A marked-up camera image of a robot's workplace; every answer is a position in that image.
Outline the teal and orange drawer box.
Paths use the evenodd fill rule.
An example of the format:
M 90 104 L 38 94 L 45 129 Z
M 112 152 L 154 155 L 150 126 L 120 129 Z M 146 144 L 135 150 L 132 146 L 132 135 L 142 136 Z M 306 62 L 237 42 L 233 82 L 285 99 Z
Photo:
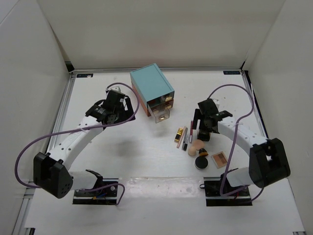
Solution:
M 138 94 L 141 107 L 148 117 L 151 117 L 148 105 L 154 107 L 165 104 L 169 110 L 173 107 L 175 90 L 156 63 L 130 72 L 130 77 L 132 88 Z M 161 103 L 160 97 L 165 94 L 172 94 L 173 99 Z

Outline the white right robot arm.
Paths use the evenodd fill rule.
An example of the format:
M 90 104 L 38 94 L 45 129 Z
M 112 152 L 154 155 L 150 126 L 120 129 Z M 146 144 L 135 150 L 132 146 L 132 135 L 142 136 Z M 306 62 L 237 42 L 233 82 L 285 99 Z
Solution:
M 192 128 L 208 135 L 215 133 L 226 136 L 233 141 L 232 151 L 238 145 L 248 155 L 247 167 L 234 170 L 226 167 L 221 176 L 221 196 L 230 196 L 250 185 L 265 188 L 291 174 L 281 140 L 258 136 L 237 123 L 230 112 L 219 111 L 213 99 L 208 98 L 198 103 Z

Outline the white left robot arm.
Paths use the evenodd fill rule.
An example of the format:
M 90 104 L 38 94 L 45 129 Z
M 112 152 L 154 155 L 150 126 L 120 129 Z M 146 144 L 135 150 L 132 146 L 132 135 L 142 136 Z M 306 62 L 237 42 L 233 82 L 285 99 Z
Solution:
M 93 196 L 104 192 L 103 176 L 86 169 L 83 172 L 70 168 L 83 149 L 108 125 L 118 125 L 134 120 L 130 98 L 115 90 L 107 92 L 106 99 L 94 103 L 78 125 L 58 146 L 47 153 L 38 153 L 33 160 L 35 185 L 56 198 L 65 197 L 71 190 L 88 192 Z

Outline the pink makeup pencil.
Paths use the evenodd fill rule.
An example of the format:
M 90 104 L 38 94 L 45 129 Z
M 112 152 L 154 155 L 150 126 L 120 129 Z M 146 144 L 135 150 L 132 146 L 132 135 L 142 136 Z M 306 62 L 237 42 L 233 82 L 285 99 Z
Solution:
M 180 135 L 180 139 L 179 139 L 179 141 L 178 141 L 178 143 L 177 143 L 177 148 L 179 148 L 179 147 L 180 147 L 180 145 L 181 145 L 181 142 L 182 142 L 182 140 L 183 140 L 183 138 L 184 138 L 184 135 L 185 135 L 186 129 L 187 129 L 187 127 L 186 127 L 186 126 L 184 126 L 183 131 L 182 131 L 182 133 L 181 133 L 181 135 Z

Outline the peach makeup sponge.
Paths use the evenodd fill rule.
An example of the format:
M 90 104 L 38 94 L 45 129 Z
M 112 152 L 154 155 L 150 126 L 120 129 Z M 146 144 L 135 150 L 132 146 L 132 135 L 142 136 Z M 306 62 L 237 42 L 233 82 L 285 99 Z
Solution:
M 195 156 L 196 152 L 201 148 L 204 148 L 204 142 L 201 140 L 194 140 L 188 149 L 188 155 L 191 157 Z

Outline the red lip gloss stick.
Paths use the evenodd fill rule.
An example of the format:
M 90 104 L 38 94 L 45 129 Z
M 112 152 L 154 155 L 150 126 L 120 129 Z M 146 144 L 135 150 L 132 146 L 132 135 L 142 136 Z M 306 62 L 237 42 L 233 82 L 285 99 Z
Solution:
M 193 136 L 193 120 L 191 121 L 191 124 L 190 124 L 190 138 L 192 138 Z

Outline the black square compact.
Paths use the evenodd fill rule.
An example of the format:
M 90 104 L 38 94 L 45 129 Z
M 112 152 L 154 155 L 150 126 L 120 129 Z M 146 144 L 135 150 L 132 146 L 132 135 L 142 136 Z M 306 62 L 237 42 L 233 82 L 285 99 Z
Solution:
M 209 142 L 211 138 L 211 133 L 203 130 L 199 130 L 197 133 L 197 139 L 203 142 Z

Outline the gold black lipstick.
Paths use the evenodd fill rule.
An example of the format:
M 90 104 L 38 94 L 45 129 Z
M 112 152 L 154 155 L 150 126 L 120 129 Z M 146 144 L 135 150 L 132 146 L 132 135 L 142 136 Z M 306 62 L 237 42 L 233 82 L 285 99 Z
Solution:
M 177 133 L 176 133 L 176 136 L 174 138 L 174 142 L 178 143 L 180 141 L 183 133 L 184 133 L 184 128 L 179 128 Z

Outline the silver black eyeliner pen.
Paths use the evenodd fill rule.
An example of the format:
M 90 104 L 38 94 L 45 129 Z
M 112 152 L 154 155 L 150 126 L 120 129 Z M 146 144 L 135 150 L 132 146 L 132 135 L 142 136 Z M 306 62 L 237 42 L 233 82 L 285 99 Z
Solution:
M 182 145 L 182 150 L 186 151 L 188 142 L 189 142 L 189 136 L 190 136 L 190 130 L 186 128 L 185 133 L 184 133 L 184 139 L 183 139 L 183 145 Z

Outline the black orange kabuki brush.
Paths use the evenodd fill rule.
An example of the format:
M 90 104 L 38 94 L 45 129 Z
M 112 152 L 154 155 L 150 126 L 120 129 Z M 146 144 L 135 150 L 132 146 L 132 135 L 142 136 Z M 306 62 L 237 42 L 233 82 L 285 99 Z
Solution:
M 199 157 L 206 157 L 206 156 L 208 156 L 208 152 L 204 148 L 201 148 L 199 150 Z

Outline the black round jar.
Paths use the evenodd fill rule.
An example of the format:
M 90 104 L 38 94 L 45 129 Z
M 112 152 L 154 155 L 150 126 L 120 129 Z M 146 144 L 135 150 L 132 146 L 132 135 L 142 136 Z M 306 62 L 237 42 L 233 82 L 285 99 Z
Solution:
M 209 162 L 206 157 L 198 156 L 195 159 L 195 167 L 199 170 L 204 170 L 208 167 Z

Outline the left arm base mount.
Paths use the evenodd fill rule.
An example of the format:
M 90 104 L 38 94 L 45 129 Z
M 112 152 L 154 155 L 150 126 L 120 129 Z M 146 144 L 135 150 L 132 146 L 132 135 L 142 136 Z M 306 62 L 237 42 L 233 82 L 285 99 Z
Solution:
M 73 205 L 107 205 L 113 206 L 117 203 L 118 195 L 118 179 L 103 179 L 103 182 L 95 188 L 100 186 L 110 185 L 108 188 L 100 189 L 98 191 L 86 192 L 76 190 L 74 192 L 72 204 Z

